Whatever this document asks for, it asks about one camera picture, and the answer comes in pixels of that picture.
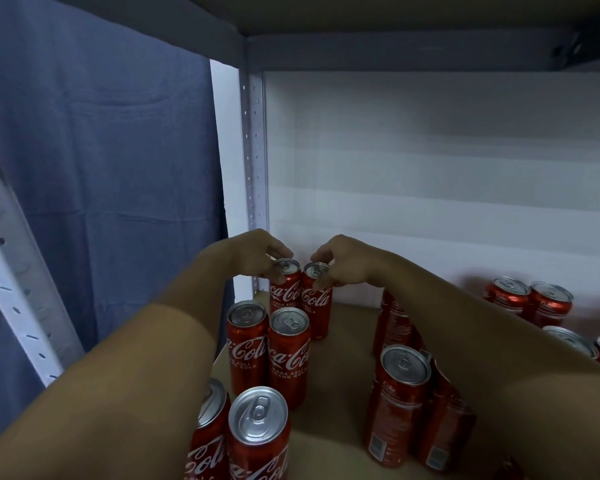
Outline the white perforated metal upright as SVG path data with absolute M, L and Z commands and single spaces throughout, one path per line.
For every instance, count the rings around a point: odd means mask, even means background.
M 1 168 L 0 312 L 44 387 L 84 356 L 24 211 Z

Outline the group of red soda cans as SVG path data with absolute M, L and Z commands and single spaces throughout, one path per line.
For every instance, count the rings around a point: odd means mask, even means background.
M 467 401 L 439 361 L 418 349 L 393 345 L 373 362 L 371 337 L 348 349 L 338 342 L 347 332 L 335 330 L 312 343 L 301 304 L 270 315 L 269 293 L 267 301 L 236 302 L 221 318 L 228 339 L 221 367 L 229 375 L 212 377 L 203 395 L 188 480 L 294 480 L 289 468 L 299 480 L 350 479 L 355 473 L 346 469 L 361 451 L 376 470 L 402 468 L 421 443 L 415 434 L 430 417 L 430 382 L 440 371 Z

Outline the person's left forearm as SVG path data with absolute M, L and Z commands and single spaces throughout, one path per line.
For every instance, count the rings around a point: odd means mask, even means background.
M 0 436 L 0 480 L 183 480 L 231 257 L 218 242 Z

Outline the blue fabric curtain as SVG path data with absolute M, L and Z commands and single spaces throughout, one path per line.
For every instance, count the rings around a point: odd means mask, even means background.
M 210 61 L 0 0 L 0 168 L 86 353 L 228 236 Z

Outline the person's right forearm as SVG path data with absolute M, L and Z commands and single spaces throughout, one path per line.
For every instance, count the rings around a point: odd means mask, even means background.
M 600 480 L 600 364 L 393 253 L 377 279 L 530 480 Z

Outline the person's right hand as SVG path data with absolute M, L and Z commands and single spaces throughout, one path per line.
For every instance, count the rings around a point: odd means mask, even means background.
M 345 285 L 366 283 L 384 287 L 387 284 L 388 275 L 400 257 L 343 234 L 335 237 L 346 237 Z

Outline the slim red soda can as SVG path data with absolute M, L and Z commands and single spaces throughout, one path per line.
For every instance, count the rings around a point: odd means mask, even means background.
M 269 314 L 280 308 L 299 308 L 301 295 L 302 270 L 298 261 L 293 258 L 279 258 L 274 261 L 285 281 L 269 282 Z
M 301 276 L 301 309 L 310 319 L 311 340 L 320 341 L 328 336 L 333 289 L 313 288 L 314 282 L 327 274 L 329 265 L 323 262 L 310 262 L 304 266 Z

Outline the grey metal shelf rack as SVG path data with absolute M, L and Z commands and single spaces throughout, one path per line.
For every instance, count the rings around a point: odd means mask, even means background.
M 58 0 L 210 59 L 223 177 L 305 263 L 334 233 L 600 306 L 600 57 L 547 27 L 245 36 L 198 0 Z

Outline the person's left hand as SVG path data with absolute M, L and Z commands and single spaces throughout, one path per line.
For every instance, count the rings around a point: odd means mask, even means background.
M 223 263 L 221 266 L 229 277 L 238 275 L 260 277 L 260 237 L 274 237 L 267 231 L 257 228 L 224 239 L 209 246 L 211 255 Z

